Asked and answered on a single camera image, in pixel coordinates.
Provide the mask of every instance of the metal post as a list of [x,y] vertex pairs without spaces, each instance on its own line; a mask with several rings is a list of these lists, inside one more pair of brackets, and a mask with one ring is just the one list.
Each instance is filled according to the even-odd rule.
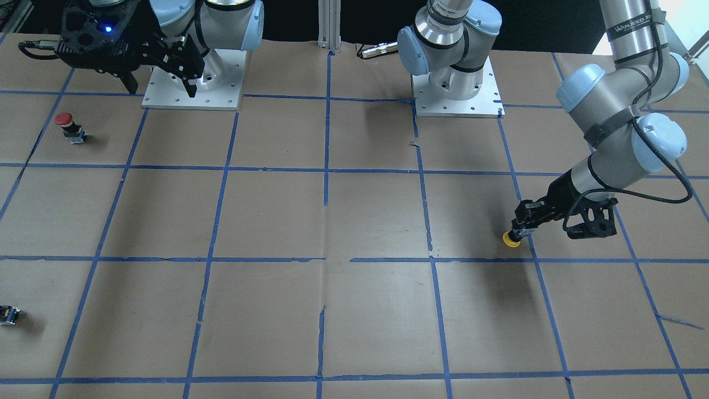
[[318,0],[318,46],[340,52],[340,0]]

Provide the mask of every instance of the white mounting plate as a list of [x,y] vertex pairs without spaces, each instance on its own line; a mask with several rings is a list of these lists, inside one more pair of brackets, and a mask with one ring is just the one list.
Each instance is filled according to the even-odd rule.
[[197,94],[190,98],[178,79],[155,68],[143,97],[143,108],[151,109],[211,109],[236,111],[239,107],[246,68],[246,52],[216,51],[223,61],[224,73],[213,80],[197,80]]
[[464,101],[441,97],[430,83],[428,75],[412,76],[412,87],[416,98],[418,116],[453,116],[464,118],[497,118],[505,114],[497,88],[495,74],[492,71],[490,57],[485,61],[483,84],[478,94]]

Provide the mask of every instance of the round blue joint cap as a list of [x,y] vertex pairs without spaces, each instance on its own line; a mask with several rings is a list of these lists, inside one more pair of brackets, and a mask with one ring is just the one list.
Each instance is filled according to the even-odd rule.
[[500,11],[497,11],[495,7],[487,4],[485,1],[473,1],[473,5],[470,6],[465,20],[473,28],[486,35],[497,36],[500,34],[502,15],[500,15]]
[[182,18],[184,14],[194,6],[194,0],[150,0],[152,10],[157,16],[160,26],[168,26],[169,24]]
[[669,54],[677,60],[677,63],[679,64],[679,79],[677,80],[677,85],[674,87],[674,90],[672,90],[672,93],[669,94],[671,96],[684,87],[687,80],[689,80],[689,64],[684,60],[684,58],[682,58],[681,55],[677,53]]
[[241,43],[241,51],[253,51],[261,45],[261,38],[264,34],[264,4],[257,0],[251,8],[251,17],[246,26],[244,41]]
[[580,67],[566,78],[557,90],[557,98],[566,112],[571,112],[579,105],[600,82],[605,70],[596,64]]
[[[657,150],[672,162],[684,154],[687,149],[687,136],[682,128],[667,115],[648,114],[637,120],[645,136]],[[645,142],[633,132],[632,151],[637,162],[648,173],[659,172],[664,168],[662,161],[650,150]]]
[[409,73],[415,76],[429,73],[426,54],[410,26],[399,31],[396,41],[401,62]]

